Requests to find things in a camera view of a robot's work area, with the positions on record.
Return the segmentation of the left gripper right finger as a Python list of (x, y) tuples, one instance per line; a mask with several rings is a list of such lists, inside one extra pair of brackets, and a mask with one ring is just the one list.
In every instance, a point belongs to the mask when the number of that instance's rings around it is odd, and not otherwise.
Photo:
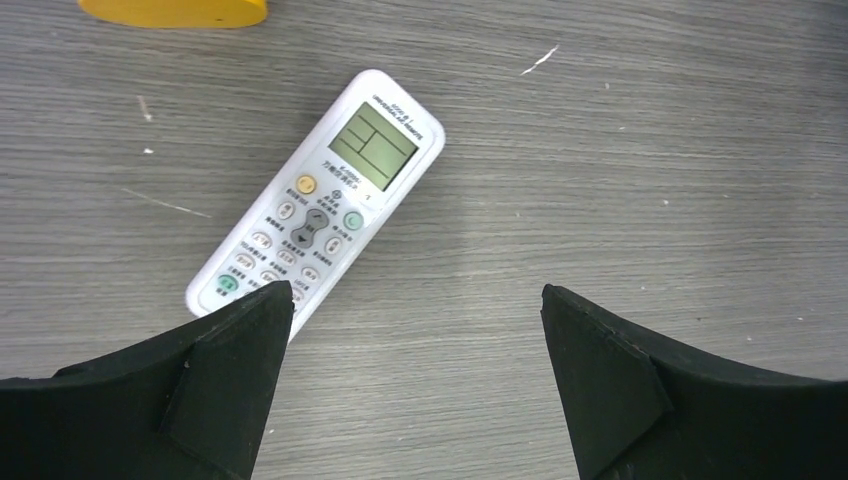
[(546, 285), (541, 319), (583, 479), (843, 479), (847, 384), (697, 349)]

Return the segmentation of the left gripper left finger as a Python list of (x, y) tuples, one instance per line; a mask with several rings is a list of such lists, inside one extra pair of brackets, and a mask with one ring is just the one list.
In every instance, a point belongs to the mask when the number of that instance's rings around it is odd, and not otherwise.
[(49, 378), (1, 383), (5, 479), (248, 479), (293, 325), (272, 282)]

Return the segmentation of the white remote control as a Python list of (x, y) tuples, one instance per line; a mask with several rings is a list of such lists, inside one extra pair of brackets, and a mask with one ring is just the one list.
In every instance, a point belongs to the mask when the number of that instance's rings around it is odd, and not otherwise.
[(202, 317), (287, 281), (296, 336), (445, 142), (388, 74), (360, 72), (189, 283), (187, 308)]

